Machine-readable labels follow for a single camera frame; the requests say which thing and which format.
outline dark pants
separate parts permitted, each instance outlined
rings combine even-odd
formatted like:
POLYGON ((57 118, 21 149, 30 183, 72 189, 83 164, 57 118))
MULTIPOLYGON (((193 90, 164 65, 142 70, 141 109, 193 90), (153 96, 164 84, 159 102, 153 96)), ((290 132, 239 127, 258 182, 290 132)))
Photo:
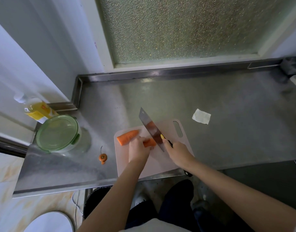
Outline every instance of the dark pants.
POLYGON ((193 232, 200 231, 191 209, 193 191, 190 180, 183 180, 174 185, 165 195, 159 214, 151 200, 138 204, 130 210, 125 228, 140 226, 152 218, 158 218, 193 232))

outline white paper piece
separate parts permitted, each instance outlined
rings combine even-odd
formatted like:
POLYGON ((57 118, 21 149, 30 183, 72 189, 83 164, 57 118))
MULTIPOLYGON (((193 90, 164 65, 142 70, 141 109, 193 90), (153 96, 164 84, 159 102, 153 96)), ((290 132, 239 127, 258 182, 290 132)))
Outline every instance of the white paper piece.
POLYGON ((201 111, 200 109, 196 109, 192 119, 199 123, 208 124, 210 121, 210 116, 211 114, 201 111))

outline white bottle cap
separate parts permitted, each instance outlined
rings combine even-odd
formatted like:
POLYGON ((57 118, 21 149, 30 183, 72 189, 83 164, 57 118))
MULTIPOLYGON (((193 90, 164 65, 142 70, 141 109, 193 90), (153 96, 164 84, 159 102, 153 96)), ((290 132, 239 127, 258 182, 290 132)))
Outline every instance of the white bottle cap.
POLYGON ((27 96, 24 93, 16 93, 14 99, 19 103, 24 103, 27 101, 27 96))

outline right arm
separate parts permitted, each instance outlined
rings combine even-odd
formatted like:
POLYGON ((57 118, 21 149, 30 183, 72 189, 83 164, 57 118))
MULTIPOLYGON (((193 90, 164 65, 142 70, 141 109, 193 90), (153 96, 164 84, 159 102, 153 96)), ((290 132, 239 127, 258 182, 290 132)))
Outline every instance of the right arm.
POLYGON ((294 231, 296 210, 195 159, 187 147, 163 140, 179 167, 197 176, 255 231, 294 231))

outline cutting board handle hole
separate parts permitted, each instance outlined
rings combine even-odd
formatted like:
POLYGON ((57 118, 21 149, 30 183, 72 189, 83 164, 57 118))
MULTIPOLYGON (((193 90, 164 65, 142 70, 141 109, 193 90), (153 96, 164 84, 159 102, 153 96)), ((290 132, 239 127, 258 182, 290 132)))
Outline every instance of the cutting board handle hole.
POLYGON ((181 131, 181 128, 180 128, 179 123, 177 121, 173 121, 173 124, 175 126, 176 133, 177 133, 178 137, 182 138, 183 137, 183 133, 181 131))

